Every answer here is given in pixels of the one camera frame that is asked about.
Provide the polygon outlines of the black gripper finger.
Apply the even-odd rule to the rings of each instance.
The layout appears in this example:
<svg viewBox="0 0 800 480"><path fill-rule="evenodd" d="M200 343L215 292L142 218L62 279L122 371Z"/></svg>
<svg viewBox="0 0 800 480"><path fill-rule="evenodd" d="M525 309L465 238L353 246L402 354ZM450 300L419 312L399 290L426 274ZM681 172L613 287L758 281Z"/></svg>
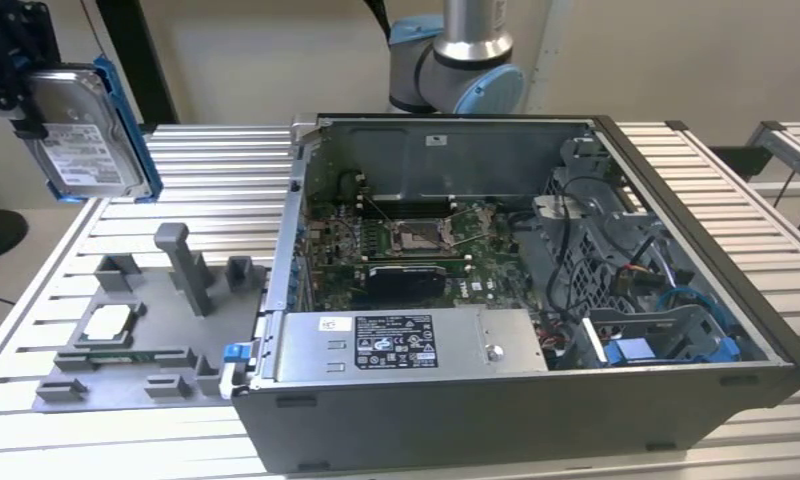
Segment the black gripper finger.
<svg viewBox="0 0 800 480"><path fill-rule="evenodd" d="M15 135L26 141L38 141L48 138L48 129L42 116L26 112L16 113L11 119Z"/></svg>

